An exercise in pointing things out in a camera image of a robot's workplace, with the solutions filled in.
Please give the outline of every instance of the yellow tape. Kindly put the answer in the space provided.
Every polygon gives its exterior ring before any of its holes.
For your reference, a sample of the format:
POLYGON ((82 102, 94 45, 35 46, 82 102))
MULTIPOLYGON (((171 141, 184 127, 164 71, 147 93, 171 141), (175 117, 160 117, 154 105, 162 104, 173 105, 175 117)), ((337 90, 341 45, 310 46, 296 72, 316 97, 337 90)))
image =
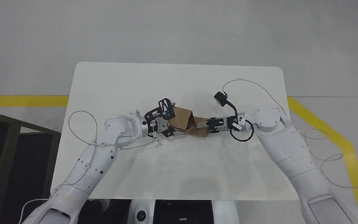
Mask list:
POLYGON ((67 106, 68 96, 0 96, 0 106, 67 106))
MULTIPOLYGON (((69 96, 0 96, 0 106, 67 106, 69 96)), ((336 146, 342 150, 348 176, 353 186, 358 186, 358 160, 353 144, 312 112, 307 110, 294 98, 288 97, 290 110, 295 112, 311 126, 326 131, 336 146)), ((358 204, 358 189, 354 189, 358 204)))
MULTIPOLYGON (((338 146, 342 150, 343 159, 346 164, 348 176, 351 180, 352 186, 358 186, 358 160, 354 151, 353 144, 348 139, 341 136, 336 130, 331 128, 324 121, 322 121, 319 117, 314 115, 311 111, 307 110, 293 97, 288 97, 288 103, 290 110, 295 112, 308 124, 310 124, 314 128, 324 130, 328 133, 329 140, 331 140, 336 146, 338 146)), ((358 204, 358 189, 353 189, 353 193, 358 204)))

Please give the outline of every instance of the brown cardboard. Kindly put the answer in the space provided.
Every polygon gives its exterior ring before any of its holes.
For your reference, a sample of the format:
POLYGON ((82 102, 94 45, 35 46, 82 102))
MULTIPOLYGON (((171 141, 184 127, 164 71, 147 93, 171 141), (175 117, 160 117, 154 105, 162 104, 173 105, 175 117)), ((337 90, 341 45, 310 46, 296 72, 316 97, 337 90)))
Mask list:
POLYGON ((191 110, 179 108, 177 106, 174 106, 173 109, 175 118, 168 121, 170 126, 185 131, 186 134, 191 134, 193 136, 206 137, 208 135, 208 130, 206 128, 196 128, 197 122, 205 122, 208 120, 207 118, 194 117, 191 110))

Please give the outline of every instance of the gray floor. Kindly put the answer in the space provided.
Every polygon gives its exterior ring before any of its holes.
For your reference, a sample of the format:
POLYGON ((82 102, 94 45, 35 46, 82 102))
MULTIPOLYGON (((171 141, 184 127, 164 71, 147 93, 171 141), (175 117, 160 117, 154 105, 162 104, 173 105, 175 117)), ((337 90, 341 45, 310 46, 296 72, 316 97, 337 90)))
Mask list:
MULTIPOLYGON (((81 61, 277 66, 288 95, 357 149, 357 11, 355 0, 4 0, 0 95, 68 95, 81 61)), ((55 130, 64 112, 0 108, 55 130)), ((344 168, 330 175, 349 184, 344 168)), ((297 202, 238 202, 238 210, 241 223, 304 223, 297 202)))

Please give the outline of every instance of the wire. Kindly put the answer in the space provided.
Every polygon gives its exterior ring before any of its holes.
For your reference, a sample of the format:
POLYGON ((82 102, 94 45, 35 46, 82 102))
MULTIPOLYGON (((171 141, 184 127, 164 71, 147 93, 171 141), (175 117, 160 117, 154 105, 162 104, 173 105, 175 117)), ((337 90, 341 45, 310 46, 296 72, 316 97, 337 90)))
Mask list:
MULTIPOLYGON (((308 146, 308 142, 307 142, 307 139, 313 139, 313 140, 324 140, 324 139, 327 139, 329 134, 328 132, 324 131, 324 130, 320 130, 320 129, 315 129, 315 128, 310 128, 310 129, 306 129, 304 131, 304 134, 300 133, 303 137, 304 137, 304 140, 308 146), (313 137, 309 137, 306 135, 306 132, 309 131, 309 130, 317 130, 319 132, 322 132, 324 133, 324 137, 322 138, 313 138, 313 137)), ((315 154, 313 154, 312 150, 309 150, 309 152, 311 153, 311 155, 316 158, 317 160, 320 160, 322 161, 321 165, 319 166, 319 169, 321 170, 321 173, 323 174, 323 176, 331 183, 333 184, 334 186, 338 186, 340 188, 346 188, 346 189, 355 189, 355 188, 358 188, 358 186, 343 186, 343 185, 340 185, 340 184, 336 184, 334 183, 332 180, 330 180, 327 175, 324 173, 323 171, 323 164, 326 163, 326 162, 330 162, 330 161, 337 161, 337 160, 340 160, 341 158, 343 158, 343 154, 341 153, 337 153, 337 154, 334 154, 332 156, 329 156, 328 158, 326 158, 325 160, 324 159, 321 159, 319 157, 317 157, 315 154)))
POLYGON ((239 141, 239 142, 247 142, 247 141, 249 141, 249 140, 252 138, 252 136, 253 136, 254 130, 253 130, 253 125, 252 125, 252 123, 251 123, 249 120, 246 120, 246 122, 249 123, 249 125, 251 126, 251 134, 250 134, 250 136, 249 136, 247 139, 244 139, 244 140, 238 139, 238 138, 236 138, 236 137, 234 136, 234 134, 233 134, 233 128, 230 128, 230 135, 231 135, 231 137, 233 137, 235 140, 237 140, 237 141, 239 141))
POLYGON ((89 161, 88 164, 85 165, 86 170, 84 171, 84 173, 83 173, 83 175, 81 176, 81 178, 79 178, 79 180, 77 180, 77 181, 74 182, 74 183, 59 184, 58 186, 56 186, 56 187, 54 188, 53 193, 50 194, 50 198, 58 191, 58 189, 59 189, 61 186, 73 186, 74 184, 80 182, 80 181, 84 178, 84 176, 85 176, 86 173, 88 172, 88 169, 89 169, 89 168, 91 167, 91 165, 92 165, 92 160, 93 160, 93 157, 95 156, 97 146, 99 146, 99 145, 97 145, 97 134, 98 134, 98 124, 97 124, 97 120, 96 120, 95 116, 93 116, 93 114, 91 114, 90 112, 85 111, 85 110, 77 110, 77 111, 73 112, 73 113, 69 116, 69 118, 68 118, 68 128, 69 128, 69 130, 71 131, 71 133, 72 133, 77 139, 79 139, 81 142, 84 142, 84 143, 86 143, 86 144, 88 144, 88 145, 94 146, 95 149, 93 150, 93 154, 92 154, 91 160, 89 161), (96 123, 96 134, 95 134, 95 143, 94 143, 94 144, 89 143, 89 142, 86 142, 85 140, 83 140, 83 139, 81 139, 80 137, 78 137, 78 136, 75 134, 75 132, 72 130, 72 128, 71 128, 70 121, 71 121, 72 116, 73 116, 74 114, 80 113, 80 112, 83 112, 83 113, 86 113, 86 114, 90 115, 90 116, 94 119, 94 121, 95 121, 95 123, 96 123))
POLYGON ((30 201, 26 202, 26 203, 22 206, 21 215, 20 215, 20 220, 19 220, 18 224, 21 224, 22 216, 23 216, 23 210, 25 209, 25 207, 27 206, 27 204, 29 204, 30 202, 37 201, 37 200, 48 200, 48 199, 40 198, 40 199, 34 199, 34 200, 30 200, 30 201))
POLYGON ((230 80, 230 81, 228 81, 227 83, 225 83, 224 86, 223 86, 223 92, 224 92, 225 94, 226 94, 226 92, 224 91, 225 86, 226 86, 227 84, 231 83, 231 82, 234 82, 234 81, 251 82, 251 83, 254 83, 254 84, 257 85, 257 86, 260 86, 260 88, 262 88, 263 90, 265 90, 265 91, 267 92, 267 94, 273 99, 273 101, 274 101, 275 103, 277 103, 278 106, 282 109, 282 111, 287 115, 285 109, 279 104, 279 102, 277 102, 277 101, 275 100, 275 98, 274 98, 263 86, 261 86, 260 84, 254 82, 254 81, 245 80, 244 78, 236 78, 236 79, 234 79, 234 80, 230 80))
POLYGON ((148 142, 146 144, 141 144, 140 146, 134 146, 134 147, 130 147, 130 148, 121 148, 121 150, 130 150, 131 148, 138 148, 138 147, 141 147, 141 146, 147 146, 149 144, 152 144, 156 139, 157 139, 157 137, 154 137, 150 142, 148 142))

